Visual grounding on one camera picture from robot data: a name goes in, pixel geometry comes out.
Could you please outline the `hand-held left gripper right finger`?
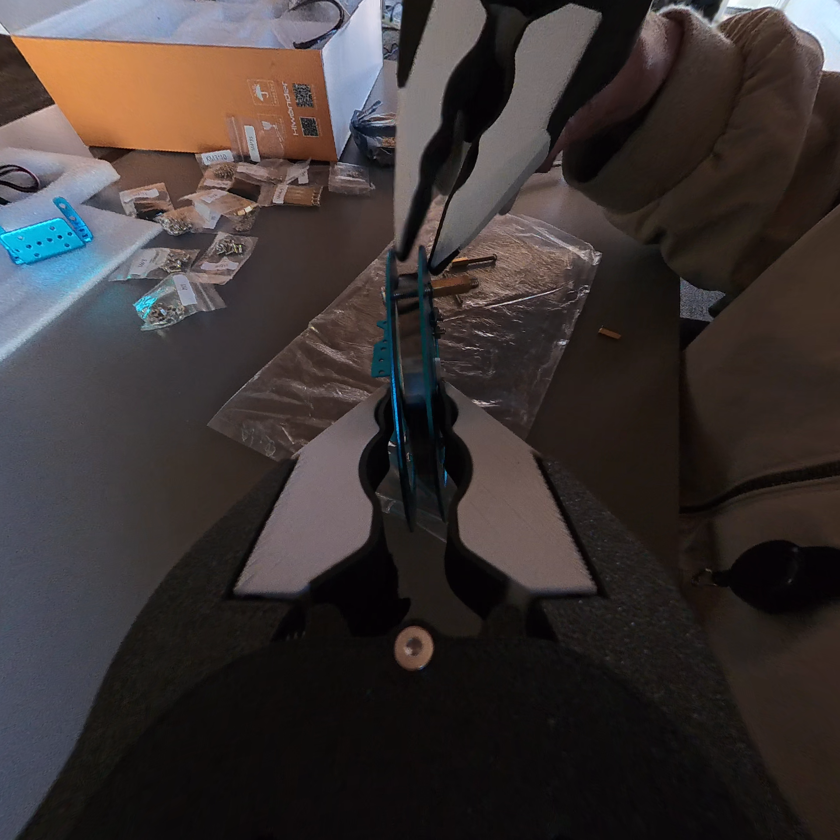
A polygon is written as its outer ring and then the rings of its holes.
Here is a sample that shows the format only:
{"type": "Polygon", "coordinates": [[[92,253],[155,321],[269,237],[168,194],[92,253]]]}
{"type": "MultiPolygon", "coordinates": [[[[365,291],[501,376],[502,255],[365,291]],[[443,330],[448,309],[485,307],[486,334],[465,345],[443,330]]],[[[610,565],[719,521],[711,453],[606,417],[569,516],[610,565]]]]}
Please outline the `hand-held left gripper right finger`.
{"type": "Polygon", "coordinates": [[[469,397],[455,406],[452,455],[458,489],[448,514],[446,573],[459,597],[597,594],[536,453],[469,397]]]}

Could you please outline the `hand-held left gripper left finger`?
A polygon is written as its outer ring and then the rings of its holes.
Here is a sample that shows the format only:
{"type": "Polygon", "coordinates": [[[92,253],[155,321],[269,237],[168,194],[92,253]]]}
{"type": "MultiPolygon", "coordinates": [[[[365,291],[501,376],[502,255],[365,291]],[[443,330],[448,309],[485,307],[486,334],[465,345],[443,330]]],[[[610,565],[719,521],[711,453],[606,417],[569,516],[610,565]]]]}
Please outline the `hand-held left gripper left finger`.
{"type": "Polygon", "coordinates": [[[379,388],[299,450],[236,596],[294,599],[375,544],[376,491],[392,465],[388,396],[379,388]]]}

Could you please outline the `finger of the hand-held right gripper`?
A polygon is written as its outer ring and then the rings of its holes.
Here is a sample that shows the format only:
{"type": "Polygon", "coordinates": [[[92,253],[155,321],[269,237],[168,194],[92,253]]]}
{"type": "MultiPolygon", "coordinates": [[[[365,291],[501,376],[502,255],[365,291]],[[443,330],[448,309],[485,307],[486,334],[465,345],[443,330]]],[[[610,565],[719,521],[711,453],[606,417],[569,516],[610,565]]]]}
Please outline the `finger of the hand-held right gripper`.
{"type": "Polygon", "coordinates": [[[507,49],[500,112],[469,148],[439,221],[430,270],[443,270],[469,245],[546,157],[551,116],[602,17],[567,3],[526,23],[507,49]]]}
{"type": "Polygon", "coordinates": [[[397,61],[394,247],[410,256],[452,153],[459,86],[487,23],[482,2],[404,2],[397,61]]]}

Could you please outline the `blue disc bearing assembly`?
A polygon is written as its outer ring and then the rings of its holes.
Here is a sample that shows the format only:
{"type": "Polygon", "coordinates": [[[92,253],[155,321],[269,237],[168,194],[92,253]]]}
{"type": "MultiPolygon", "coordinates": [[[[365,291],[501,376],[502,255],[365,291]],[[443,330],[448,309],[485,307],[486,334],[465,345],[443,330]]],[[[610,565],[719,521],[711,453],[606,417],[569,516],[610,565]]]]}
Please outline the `blue disc bearing assembly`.
{"type": "Polygon", "coordinates": [[[387,380],[383,398],[385,434],[394,447],[406,525],[417,523],[420,490],[429,492],[445,520],[447,436],[452,407],[446,395],[438,341],[438,310],[426,248],[419,247],[416,270],[401,274],[392,249],[385,260],[385,318],[374,346],[371,376],[387,380]]]}

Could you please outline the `person's right forearm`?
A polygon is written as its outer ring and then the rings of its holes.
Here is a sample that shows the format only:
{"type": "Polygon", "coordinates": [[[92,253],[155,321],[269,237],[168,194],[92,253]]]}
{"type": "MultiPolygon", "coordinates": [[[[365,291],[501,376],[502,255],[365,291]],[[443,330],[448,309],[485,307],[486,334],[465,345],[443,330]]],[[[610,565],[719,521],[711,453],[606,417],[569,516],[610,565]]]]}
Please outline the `person's right forearm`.
{"type": "Polygon", "coordinates": [[[718,27],[685,7],[641,114],[563,152],[565,181],[692,285],[738,295],[838,206],[838,73],[782,13],[718,27]]]}

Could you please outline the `person's right hand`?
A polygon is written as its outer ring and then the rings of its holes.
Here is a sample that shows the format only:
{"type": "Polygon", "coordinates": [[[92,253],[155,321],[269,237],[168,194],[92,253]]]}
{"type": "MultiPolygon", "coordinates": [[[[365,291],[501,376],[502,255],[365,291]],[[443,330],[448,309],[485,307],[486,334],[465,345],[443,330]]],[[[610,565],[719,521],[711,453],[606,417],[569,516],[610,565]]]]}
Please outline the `person's right hand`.
{"type": "Polygon", "coordinates": [[[681,28],[669,17],[649,14],[623,68],[566,124],[545,164],[572,145],[628,123],[655,99],[675,64],[681,28]]]}

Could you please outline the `dark foil parts bag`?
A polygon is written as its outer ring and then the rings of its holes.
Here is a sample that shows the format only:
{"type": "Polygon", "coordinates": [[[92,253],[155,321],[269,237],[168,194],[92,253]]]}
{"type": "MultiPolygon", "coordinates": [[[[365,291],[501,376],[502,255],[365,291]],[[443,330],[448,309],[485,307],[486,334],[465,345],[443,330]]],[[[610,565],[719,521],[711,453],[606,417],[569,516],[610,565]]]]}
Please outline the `dark foil parts bag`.
{"type": "Polygon", "coordinates": [[[360,152],[383,167],[393,167],[396,149],[396,114],[381,111],[382,100],[353,111],[350,135],[360,152]]]}

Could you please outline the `clear plastic bag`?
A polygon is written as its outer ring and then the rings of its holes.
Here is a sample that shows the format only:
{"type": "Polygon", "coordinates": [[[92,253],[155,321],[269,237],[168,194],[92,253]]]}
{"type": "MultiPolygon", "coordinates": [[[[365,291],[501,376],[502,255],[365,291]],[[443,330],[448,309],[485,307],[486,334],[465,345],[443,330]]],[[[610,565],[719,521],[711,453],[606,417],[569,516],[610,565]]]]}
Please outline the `clear plastic bag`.
{"type": "MultiPolygon", "coordinates": [[[[496,255],[478,287],[437,304],[444,378],[520,438],[529,435],[589,295],[602,254],[531,217],[496,217],[467,249],[496,255]]],[[[373,348],[385,252],[244,384],[208,426],[283,460],[375,392],[373,348]]]]}

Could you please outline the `pile of small screw bags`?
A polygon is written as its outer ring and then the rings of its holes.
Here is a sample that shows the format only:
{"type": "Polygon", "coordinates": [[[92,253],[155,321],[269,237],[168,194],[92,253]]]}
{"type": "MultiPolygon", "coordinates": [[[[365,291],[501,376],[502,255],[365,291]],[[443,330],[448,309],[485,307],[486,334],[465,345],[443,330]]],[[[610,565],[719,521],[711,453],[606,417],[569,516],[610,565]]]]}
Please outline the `pile of small screw bags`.
{"type": "Polygon", "coordinates": [[[325,190],[366,196],[374,190],[363,164],[314,164],[312,158],[284,156],[275,126],[228,120],[230,147],[196,154],[202,171],[196,189],[175,206],[163,182],[121,190],[122,210],[152,222],[177,238],[214,234],[204,251],[155,246],[142,248],[112,273],[113,281],[154,280],[134,304],[144,332],[161,331],[200,312],[224,306],[218,289],[228,284],[253,255],[250,231],[269,207],[321,206],[325,190]]]}

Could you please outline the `orange cardboard box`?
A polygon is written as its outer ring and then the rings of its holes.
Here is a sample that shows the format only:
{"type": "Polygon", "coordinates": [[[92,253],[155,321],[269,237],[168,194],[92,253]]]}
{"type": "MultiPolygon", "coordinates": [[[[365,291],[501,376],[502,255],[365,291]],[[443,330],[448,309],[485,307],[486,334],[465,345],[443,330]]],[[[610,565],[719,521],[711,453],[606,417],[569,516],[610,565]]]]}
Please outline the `orange cardboard box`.
{"type": "Polygon", "coordinates": [[[82,140],[228,147],[228,120],[336,161],[383,66],[382,4],[1,2],[2,27],[82,140]]]}

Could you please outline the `white foam board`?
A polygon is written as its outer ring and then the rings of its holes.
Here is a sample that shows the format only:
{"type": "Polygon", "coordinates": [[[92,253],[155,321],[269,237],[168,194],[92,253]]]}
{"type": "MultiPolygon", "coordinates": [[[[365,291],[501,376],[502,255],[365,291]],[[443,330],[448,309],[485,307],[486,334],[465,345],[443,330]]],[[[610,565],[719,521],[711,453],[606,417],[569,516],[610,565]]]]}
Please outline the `white foam board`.
{"type": "MultiPolygon", "coordinates": [[[[2,247],[2,360],[161,231],[158,224],[134,217],[89,206],[73,207],[93,233],[87,247],[31,266],[16,266],[2,247]]],[[[54,205],[47,219],[59,215],[54,205]]]]}

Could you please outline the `white foam block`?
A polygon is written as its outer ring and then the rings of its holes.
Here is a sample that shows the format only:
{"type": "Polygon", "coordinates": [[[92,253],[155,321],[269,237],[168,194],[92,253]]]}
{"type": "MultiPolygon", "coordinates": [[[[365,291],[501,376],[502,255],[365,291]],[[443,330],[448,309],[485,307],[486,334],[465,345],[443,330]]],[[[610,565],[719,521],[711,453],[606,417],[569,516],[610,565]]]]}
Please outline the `white foam block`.
{"type": "Polygon", "coordinates": [[[69,124],[20,119],[1,132],[2,167],[27,171],[2,175],[2,203],[23,201],[33,206],[41,196],[84,203],[119,182],[114,166],[93,157],[69,124]]]}

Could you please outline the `blue metal bracket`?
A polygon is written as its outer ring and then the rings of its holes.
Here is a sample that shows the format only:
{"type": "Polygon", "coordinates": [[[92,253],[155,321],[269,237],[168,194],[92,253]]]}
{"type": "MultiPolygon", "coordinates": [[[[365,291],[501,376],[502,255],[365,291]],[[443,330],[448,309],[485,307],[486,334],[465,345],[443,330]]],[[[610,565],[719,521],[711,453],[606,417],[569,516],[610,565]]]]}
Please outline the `blue metal bracket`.
{"type": "Polygon", "coordinates": [[[54,198],[58,217],[20,227],[1,230],[1,246],[16,266],[31,266],[46,259],[84,249],[93,233],[76,209],[63,196],[54,198]]]}

